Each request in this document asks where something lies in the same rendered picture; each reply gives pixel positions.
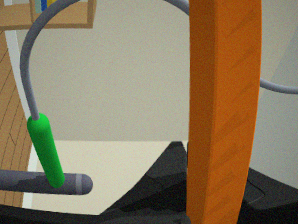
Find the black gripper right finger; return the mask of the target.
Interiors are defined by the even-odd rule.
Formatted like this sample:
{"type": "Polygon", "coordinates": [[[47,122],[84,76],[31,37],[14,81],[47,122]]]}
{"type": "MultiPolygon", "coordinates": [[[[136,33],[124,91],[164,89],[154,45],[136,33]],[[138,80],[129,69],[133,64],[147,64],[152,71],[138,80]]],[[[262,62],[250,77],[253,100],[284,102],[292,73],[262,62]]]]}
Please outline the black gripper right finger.
{"type": "Polygon", "coordinates": [[[298,224],[298,188],[249,167],[237,224],[298,224]]]}

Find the orange handle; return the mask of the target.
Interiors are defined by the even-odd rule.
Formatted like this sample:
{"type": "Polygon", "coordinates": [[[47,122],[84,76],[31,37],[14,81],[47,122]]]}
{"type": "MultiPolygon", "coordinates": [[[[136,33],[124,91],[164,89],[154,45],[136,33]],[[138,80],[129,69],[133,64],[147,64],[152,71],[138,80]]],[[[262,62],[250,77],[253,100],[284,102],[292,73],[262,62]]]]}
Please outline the orange handle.
{"type": "Polygon", "coordinates": [[[261,7],[261,0],[189,0],[192,224],[237,224],[257,119],[261,7]]]}

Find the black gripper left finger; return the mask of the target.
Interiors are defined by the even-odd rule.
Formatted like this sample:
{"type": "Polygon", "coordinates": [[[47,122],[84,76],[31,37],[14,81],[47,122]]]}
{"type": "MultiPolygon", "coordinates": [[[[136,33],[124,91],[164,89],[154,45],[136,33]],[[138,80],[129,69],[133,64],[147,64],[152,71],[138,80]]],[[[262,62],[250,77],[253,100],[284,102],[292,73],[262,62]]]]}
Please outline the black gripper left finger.
{"type": "Polygon", "coordinates": [[[186,180],[186,149],[170,141],[145,176],[98,216],[0,205],[0,224],[192,224],[185,214],[186,180]]]}

